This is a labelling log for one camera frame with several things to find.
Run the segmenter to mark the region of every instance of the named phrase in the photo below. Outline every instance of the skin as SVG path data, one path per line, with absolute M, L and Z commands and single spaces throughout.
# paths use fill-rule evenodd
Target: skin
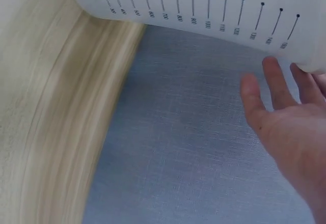
M 263 70 L 273 108 L 260 98 L 256 77 L 244 75 L 240 94 L 248 124 L 279 170 L 306 200 L 317 224 L 326 223 L 326 75 L 290 66 L 301 103 L 291 96 L 278 61 L 267 57 Z

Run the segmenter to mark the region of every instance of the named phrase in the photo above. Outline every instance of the white plastic measuring container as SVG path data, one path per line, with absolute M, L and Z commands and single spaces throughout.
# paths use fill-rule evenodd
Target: white plastic measuring container
M 326 0 L 77 0 L 99 18 L 236 42 L 326 72 Z

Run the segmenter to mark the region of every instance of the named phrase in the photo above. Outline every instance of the black dot marking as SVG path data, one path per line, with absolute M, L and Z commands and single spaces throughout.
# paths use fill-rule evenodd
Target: black dot marking
M 280 21 L 280 18 L 281 18 L 282 12 L 283 12 L 283 9 L 280 8 L 280 14 L 279 14 L 279 17 L 277 18 L 277 21 L 276 21 L 276 24 L 275 24 L 274 30 L 273 30 L 273 32 L 272 32 L 271 35 L 274 35 L 274 33 L 275 33 L 275 31 L 276 31 L 276 28 L 277 28 L 277 26 L 278 26 L 278 24 L 279 24 L 279 21 Z
M 260 21 L 260 18 L 261 18 L 261 14 L 262 14 L 262 12 L 263 12 L 263 8 L 264 8 L 264 6 L 265 6 L 265 3 L 264 3 L 264 2 L 261 2 L 260 4 L 261 4 L 261 7 L 260 7 L 260 12 L 259 12 L 259 16 L 258 16 L 258 20 L 257 20 L 257 24 L 256 24 L 255 31 L 256 31 L 257 28 L 258 28 L 259 21 Z
M 241 21 L 241 16 L 242 16 L 242 11 L 243 11 L 243 4 L 244 4 L 245 0 L 242 0 L 241 3 L 241 9 L 240 9 L 240 15 L 239 15 L 239 20 L 238 20 L 238 25 L 240 25 L 240 21 Z
M 294 29 L 295 29 L 295 27 L 296 27 L 296 24 L 297 24 L 299 18 L 300 18 L 300 15 L 297 14 L 297 15 L 296 15 L 296 20 L 295 20 L 294 26 L 293 26 L 293 28 L 292 28 L 292 30 L 291 30 L 291 33 L 290 33 L 289 37 L 287 38 L 287 40 L 290 40 L 290 38 L 291 38 L 291 36 L 292 36 L 292 34 L 293 34 L 293 31 L 294 31 Z

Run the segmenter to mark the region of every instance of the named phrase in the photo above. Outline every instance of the textured cloth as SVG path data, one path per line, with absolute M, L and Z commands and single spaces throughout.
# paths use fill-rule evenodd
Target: textured cloth
M 265 53 L 150 26 L 111 122 L 84 224 L 313 223 L 246 124 L 240 76 Z M 297 97 L 288 63 L 282 62 Z

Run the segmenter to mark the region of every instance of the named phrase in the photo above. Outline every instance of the beige curved surface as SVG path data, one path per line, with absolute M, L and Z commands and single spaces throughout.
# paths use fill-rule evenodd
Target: beige curved surface
M 0 223 L 81 223 L 142 36 L 74 0 L 26 0 L 0 36 Z

